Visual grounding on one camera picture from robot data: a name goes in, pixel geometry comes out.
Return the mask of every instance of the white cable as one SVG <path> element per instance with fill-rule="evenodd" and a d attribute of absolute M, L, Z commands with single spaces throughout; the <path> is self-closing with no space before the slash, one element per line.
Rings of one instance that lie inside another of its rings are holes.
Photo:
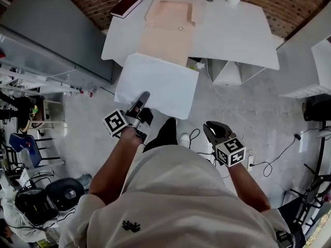
<path fill-rule="evenodd" d="M 223 99 L 223 101 L 224 101 L 225 104 L 227 105 L 228 109 L 232 112 L 232 114 L 233 114 L 234 118 L 236 119 L 237 123 L 240 124 L 239 121 L 238 121 L 238 119 L 237 119 L 236 114 L 232 111 L 232 109 L 230 108 L 230 106 L 229 106 L 229 104 L 227 103 L 227 101 L 226 101 L 226 100 L 223 98 L 223 96 L 217 91 L 217 89 L 216 89 L 216 87 L 215 87 L 215 85 L 214 85 L 214 82 L 213 82 L 213 80 L 212 80 L 212 78 L 211 78 L 211 76 L 210 76 L 210 74 L 209 74 L 209 70 L 208 70 L 208 62 L 207 62 L 207 59 L 206 59 L 206 58 L 205 58 L 205 61 L 206 61 L 207 74 L 208 74 L 208 77 L 209 77 L 209 79 L 210 79 L 210 81 L 211 81 L 211 83 L 212 83 L 212 86 L 213 86 L 214 90 L 215 90 L 216 93 L 217 93 L 217 94 Z M 244 141 L 244 128 L 243 128 L 243 126 L 242 126 L 241 124 L 240 124 L 240 126 L 242 127 L 242 133 L 243 133 L 242 140 Z"/>

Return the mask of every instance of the white shoe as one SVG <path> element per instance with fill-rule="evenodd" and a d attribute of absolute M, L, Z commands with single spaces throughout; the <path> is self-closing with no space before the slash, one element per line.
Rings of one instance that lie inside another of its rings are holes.
<path fill-rule="evenodd" d="M 174 118 L 176 120 L 176 127 L 178 126 L 178 118 L 175 117 L 169 117 L 169 118 Z"/>
<path fill-rule="evenodd" d="M 187 133 L 183 133 L 179 138 L 179 145 L 184 146 L 185 148 L 190 147 L 190 136 Z"/>

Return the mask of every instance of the blue chair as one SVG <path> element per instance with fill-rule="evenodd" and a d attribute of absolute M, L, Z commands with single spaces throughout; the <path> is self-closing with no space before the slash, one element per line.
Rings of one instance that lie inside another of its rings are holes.
<path fill-rule="evenodd" d="M 42 160 L 60 159 L 60 157 L 41 157 L 40 150 L 44 150 L 46 147 L 38 148 L 37 142 L 50 140 L 52 140 L 52 138 L 34 139 L 31 135 L 11 133 L 9 144 L 12 146 L 15 152 L 20 152 L 22 149 L 26 148 L 29 152 L 33 167 L 37 168 Z"/>

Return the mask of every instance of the power adapter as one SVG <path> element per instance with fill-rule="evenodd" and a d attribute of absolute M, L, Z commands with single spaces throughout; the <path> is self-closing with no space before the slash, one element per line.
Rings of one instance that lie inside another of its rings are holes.
<path fill-rule="evenodd" d="M 294 137 L 298 140 L 301 141 L 301 136 L 299 134 L 295 134 Z"/>
<path fill-rule="evenodd" d="M 250 155 L 248 157 L 248 165 L 247 165 L 247 171 L 252 171 L 253 170 L 253 161 L 254 161 L 254 157 L 252 155 Z"/>

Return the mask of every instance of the white t-shirt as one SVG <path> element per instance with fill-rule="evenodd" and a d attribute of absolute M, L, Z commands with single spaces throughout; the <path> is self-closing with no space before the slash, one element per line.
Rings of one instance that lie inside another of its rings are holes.
<path fill-rule="evenodd" d="M 59 247 L 278 247 L 276 230 L 289 232 L 277 209 L 257 212 L 208 160 L 169 145 L 133 162 L 115 202 L 82 196 Z"/>

